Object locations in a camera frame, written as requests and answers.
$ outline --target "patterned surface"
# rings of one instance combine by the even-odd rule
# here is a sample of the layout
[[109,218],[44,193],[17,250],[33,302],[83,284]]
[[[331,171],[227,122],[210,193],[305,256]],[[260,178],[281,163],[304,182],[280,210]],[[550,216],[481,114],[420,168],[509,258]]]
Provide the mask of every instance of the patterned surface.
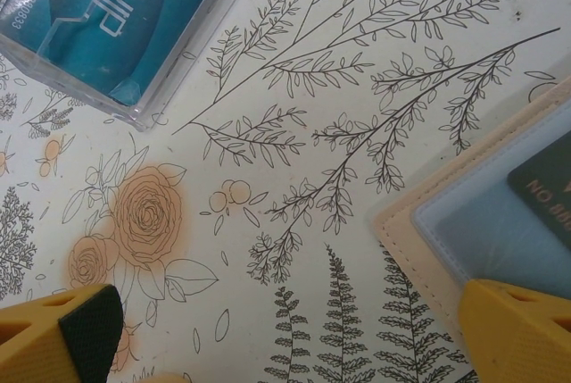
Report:
[[476,381],[366,219],[568,74],[569,2],[239,0],[145,134],[1,59],[2,305],[114,283],[113,382]]

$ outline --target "beige wallet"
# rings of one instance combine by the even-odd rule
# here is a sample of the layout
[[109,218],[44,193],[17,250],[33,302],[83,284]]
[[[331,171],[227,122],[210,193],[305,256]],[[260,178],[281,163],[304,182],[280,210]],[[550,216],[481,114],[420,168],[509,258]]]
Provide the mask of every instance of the beige wallet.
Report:
[[499,126],[478,145],[411,189],[373,220],[373,228],[428,305],[445,324],[452,338],[465,349],[457,310],[462,286],[452,277],[413,224],[418,207],[451,183],[472,171],[480,162],[499,152],[537,122],[569,100],[571,78],[538,97],[514,117]]

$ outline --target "orange flower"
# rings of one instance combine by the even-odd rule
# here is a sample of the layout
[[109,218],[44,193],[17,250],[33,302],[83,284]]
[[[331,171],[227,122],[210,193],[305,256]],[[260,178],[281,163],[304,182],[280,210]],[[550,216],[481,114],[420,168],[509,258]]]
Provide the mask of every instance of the orange flower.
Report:
[[133,358],[137,361],[137,358],[133,355],[131,351],[132,345],[132,338],[134,336],[135,331],[139,326],[137,325],[134,328],[130,328],[127,326],[123,326],[123,330],[121,332],[121,338],[119,340],[119,345],[117,346],[117,352],[113,357],[113,363],[111,366],[112,372],[119,372],[125,368],[125,364],[129,358]]
[[181,214],[178,192],[157,168],[147,167],[125,180],[114,206],[121,256],[147,268],[168,254],[177,241]]
[[119,248],[112,240],[81,238],[70,253],[71,286],[76,288],[105,282],[107,271],[113,268],[118,257]]

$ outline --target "tree drawing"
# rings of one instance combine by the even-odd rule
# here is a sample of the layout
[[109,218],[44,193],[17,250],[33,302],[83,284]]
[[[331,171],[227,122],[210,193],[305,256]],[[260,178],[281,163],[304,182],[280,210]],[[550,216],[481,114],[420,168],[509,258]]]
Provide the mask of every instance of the tree drawing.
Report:
[[335,352],[318,354],[318,358],[327,366],[315,365],[313,370],[329,383],[367,383],[373,380],[376,370],[368,368],[360,371],[371,361],[360,355],[368,350],[365,345],[353,341],[363,335],[363,331],[356,327],[360,324],[360,319],[355,315],[359,309],[354,304],[355,296],[351,294],[353,288],[341,258],[335,255],[329,245],[327,253],[331,270],[331,299],[327,301],[330,308],[327,317],[331,321],[323,328],[330,334],[321,336],[319,340],[335,349]]
[[26,270],[31,270],[36,245],[29,241],[34,232],[29,203],[20,203],[9,187],[0,210],[0,300],[21,293]]
[[276,365],[267,367],[264,371],[286,383],[301,383],[297,376],[309,373],[310,368],[298,363],[298,361],[299,358],[310,356],[310,352],[299,347],[299,345],[302,345],[304,341],[309,341],[310,335],[298,329],[301,325],[307,325],[308,321],[299,314],[293,314],[300,303],[300,300],[292,299],[293,295],[294,293],[287,291],[285,287],[281,287],[276,292],[277,300],[275,303],[279,307],[276,317],[280,320],[276,325],[276,329],[284,333],[284,335],[278,337],[275,343],[286,348],[287,353],[271,356],[270,360],[275,362]]
[[[393,315],[383,316],[379,321],[393,330],[380,332],[377,336],[394,345],[395,350],[382,350],[375,354],[384,364],[379,372],[399,383],[444,382],[454,368],[449,364],[442,364],[443,357],[446,356],[457,363],[466,363],[466,359],[460,352],[450,353],[449,349],[441,346],[442,343],[437,344],[441,340],[451,342],[451,339],[447,334],[430,331],[434,320],[426,317],[428,306],[420,301],[420,294],[394,258],[386,250],[383,254],[389,272],[385,281],[390,284],[385,293],[393,298],[383,309],[393,312]],[[476,383],[478,380],[476,374],[470,371],[455,381]]]

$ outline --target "clear plastic case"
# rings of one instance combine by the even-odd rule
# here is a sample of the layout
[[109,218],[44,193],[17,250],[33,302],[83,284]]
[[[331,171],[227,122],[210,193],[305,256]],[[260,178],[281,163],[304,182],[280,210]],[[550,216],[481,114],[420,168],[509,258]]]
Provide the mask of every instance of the clear plastic case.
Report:
[[234,1],[0,0],[0,53],[144,130]]

